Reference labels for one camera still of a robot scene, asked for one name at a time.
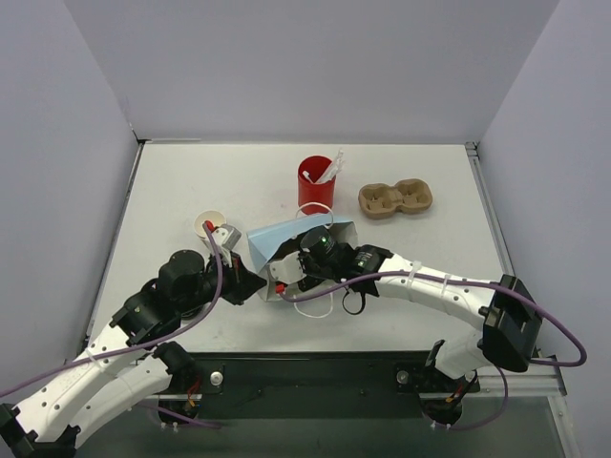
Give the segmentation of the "stacked brown paper cups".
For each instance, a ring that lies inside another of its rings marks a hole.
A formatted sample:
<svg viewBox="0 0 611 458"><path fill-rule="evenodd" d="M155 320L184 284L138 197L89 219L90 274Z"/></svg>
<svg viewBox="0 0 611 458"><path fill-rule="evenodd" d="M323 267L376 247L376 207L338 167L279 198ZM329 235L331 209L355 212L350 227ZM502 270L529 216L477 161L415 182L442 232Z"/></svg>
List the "stacked brown paper cups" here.
<svg viewBox="0 0 611 458"><path fill-rule="evenodd" d="M226 247L227 231L224 227L227 219L224 214L216 210L207 210L200 213L194 221L194 230L197 237L206 248L211 248L211 240L221 249Z"/></svg>

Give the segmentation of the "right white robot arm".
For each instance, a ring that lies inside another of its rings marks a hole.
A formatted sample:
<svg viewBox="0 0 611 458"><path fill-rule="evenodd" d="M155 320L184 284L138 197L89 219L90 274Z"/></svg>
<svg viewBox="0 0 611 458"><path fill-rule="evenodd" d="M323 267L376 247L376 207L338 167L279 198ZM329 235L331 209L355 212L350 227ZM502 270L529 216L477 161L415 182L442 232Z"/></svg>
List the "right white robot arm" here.
<svg viewBox="0 0 611 458"><path fill-rule="evenodd" d="M374 245L352 247L319 226L299 244L307 279L333 281L368 296L412 302L470 326L459 339L441 339L423 366L426 383L443 389L485 366L523 373L530 365L542 318L522 281L469 280L424 267Z"/></svg>

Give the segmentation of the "light blue paper bag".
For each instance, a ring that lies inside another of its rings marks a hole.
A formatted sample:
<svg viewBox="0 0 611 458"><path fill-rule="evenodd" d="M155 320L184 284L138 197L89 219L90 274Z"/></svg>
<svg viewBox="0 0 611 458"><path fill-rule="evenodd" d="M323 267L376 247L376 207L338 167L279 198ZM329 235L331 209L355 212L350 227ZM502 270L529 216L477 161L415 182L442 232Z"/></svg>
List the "light blue paper bag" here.
<svg viewBox="0 0 611 458"><path fill-rule="evenodd" d="M354 221L336 215L333 210L319 202L308 201L296 211L295 218L274 223L247 232L250 258L256 273L266 280L266 286L258 292L264 302L279 302L282 298L276 292L283 286L291 299L311 292L317 292L327 284L316 280L304 291L299 284L306 280L306 272L299 261L300 242L312 229L324 227L338 242L351 246L358 243Z"/></svg>

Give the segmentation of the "red ribbed cylinder holder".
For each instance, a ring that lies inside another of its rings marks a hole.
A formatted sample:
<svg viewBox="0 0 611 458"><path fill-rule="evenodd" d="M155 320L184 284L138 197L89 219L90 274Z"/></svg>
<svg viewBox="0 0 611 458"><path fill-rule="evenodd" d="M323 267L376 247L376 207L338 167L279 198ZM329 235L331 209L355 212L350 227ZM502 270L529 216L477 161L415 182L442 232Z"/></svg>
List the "red ribbed cylinder holder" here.
<svg viewBox="0 0 611 458"><path fill-rule="evenodd" d="M325 214L333 206L335 179L316 183L330 164L326 156L310 156L298 167L298 207L305 215Z"/></svg>

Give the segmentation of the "aluminium table frame rail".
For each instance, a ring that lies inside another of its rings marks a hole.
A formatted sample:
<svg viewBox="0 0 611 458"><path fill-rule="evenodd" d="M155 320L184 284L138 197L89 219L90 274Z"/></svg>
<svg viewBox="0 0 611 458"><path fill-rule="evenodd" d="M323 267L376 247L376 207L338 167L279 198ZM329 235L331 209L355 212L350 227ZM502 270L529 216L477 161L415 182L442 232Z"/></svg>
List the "aluminium table frame rail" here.
<svg viewBox="0 0 611 458"><path fill-rule="evenodd" d="M502 235L502 230L495 213L495 208L493 206L485 178L483 176L479 154L477 151L477 144L475 142L467 142L465 144L465 149L489 228L492 233L495 250L501 264L501 269L504 274L513 275L515 273L514 267L505 239ZM566 385L560 369L551 366L531 364L527 372L509 372L508 381L511 389L510 393L519 397L564 397L567 395Z"/></svg>

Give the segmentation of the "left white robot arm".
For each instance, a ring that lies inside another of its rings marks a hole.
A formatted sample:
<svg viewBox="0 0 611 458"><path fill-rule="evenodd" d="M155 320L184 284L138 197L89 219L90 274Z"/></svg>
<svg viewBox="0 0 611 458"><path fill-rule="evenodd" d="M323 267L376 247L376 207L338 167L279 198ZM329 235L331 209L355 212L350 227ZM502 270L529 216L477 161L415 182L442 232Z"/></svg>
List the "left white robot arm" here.
<svg viewBox="0 0 611 458"><path fill-rule="evenodd" d="M16 457L73 457L101 426L144 398L193 391L202 373L173 338L223 299L242 305L265 287L240 256L229 263L174 253L156 278L125 301L80 357L29 398L1 406L1 438Z"/></svg>

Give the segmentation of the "brown cardboard cup carrier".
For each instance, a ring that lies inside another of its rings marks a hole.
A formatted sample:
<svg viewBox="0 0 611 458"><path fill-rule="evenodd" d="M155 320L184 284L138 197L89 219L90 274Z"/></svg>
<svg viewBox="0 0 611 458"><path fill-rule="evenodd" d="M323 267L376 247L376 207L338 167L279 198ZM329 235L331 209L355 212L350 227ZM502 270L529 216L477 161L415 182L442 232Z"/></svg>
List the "brown cardboard cup carrier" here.
<svg viewBox="0 0 611 458"><path fill-rule="evenodd" d="M358 194L360 210L369 219L388 219L395 214L421 214L432 206L432 202L429 185L418 178L403 179L394 185L367 184Z"/></svg>

